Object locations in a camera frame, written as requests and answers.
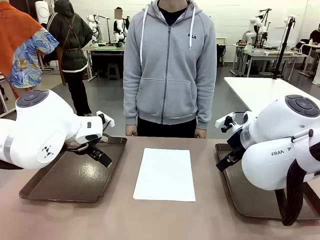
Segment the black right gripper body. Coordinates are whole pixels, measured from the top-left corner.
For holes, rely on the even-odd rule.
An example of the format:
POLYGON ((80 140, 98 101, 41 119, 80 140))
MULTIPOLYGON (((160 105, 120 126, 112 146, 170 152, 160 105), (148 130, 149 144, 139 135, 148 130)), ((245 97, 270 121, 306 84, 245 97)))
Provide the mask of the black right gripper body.
POLYGON ((231 137, 227 140, 228 145, 231 147, 234 153, 244 153, 246 149, 241 143, 241 132, 243 131, 243 127, 240 126, 231 137))

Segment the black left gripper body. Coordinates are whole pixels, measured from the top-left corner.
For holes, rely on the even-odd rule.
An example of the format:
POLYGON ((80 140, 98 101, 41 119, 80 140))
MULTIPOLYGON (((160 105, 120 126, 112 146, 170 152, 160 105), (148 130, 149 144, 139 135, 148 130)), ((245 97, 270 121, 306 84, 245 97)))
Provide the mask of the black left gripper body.
POLYGON ((62 147, 62 150, 67 152, 73 152, 76 154, 92 154, 98 149, 96 147, 96 144, 99 141, 100 141, 100 138, 96 138, 96 139, 90 140, 89 142, 83 143, 79 146, 71 146, 70 144, 67 145, 65 143, 62 147))

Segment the person's right hand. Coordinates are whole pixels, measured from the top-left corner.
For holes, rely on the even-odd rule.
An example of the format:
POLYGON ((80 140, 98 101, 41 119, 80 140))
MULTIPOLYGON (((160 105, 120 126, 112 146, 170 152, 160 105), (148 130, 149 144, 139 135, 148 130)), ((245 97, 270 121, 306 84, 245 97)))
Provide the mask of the person's right hand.
POLYGON ((125 135, 129 137, 137 137, 138 131, 136 125, 126 125, 125 126, 125 135))

